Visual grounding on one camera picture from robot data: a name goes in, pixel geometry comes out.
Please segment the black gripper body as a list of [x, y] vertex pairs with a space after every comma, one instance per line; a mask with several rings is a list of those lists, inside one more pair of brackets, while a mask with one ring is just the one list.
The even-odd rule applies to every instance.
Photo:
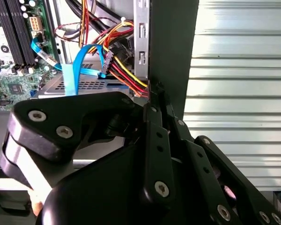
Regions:
[[130, 145], [63, 178], [39, 225], [211, 225], [194, 177], [167, 145]]

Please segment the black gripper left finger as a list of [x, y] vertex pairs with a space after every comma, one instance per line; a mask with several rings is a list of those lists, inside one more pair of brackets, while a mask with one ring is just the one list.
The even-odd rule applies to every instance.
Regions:
[[170, 149], [160, 92], [151, 91], [144, 106], [121, 92], [17, 103], [9, 116], [0, 166], [45, 203], [53, 188], [76, 172], [75, 152], [117, 136], [126, 139], [123, 147], [162, 144]]

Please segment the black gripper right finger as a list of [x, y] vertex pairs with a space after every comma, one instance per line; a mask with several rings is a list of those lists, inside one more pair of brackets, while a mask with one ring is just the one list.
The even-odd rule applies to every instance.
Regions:
[[281, 225], [281, 214], [206, 136], [193, 138], [160, 91], [171, 156], [180, 160], [181, 197], [196, 225]]

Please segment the person's hand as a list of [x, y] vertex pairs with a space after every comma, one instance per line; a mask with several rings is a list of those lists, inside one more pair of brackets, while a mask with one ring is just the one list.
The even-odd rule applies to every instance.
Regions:
[[28, 194], [30, 196], [31, 207], [32, 207], [33, 213], [35, 216], [38, 216], [40, 211], [43, 208], [43, 204], [40, 201], [38, 195], [36, 194], [36, 192], [34, 190], [29, 189]]

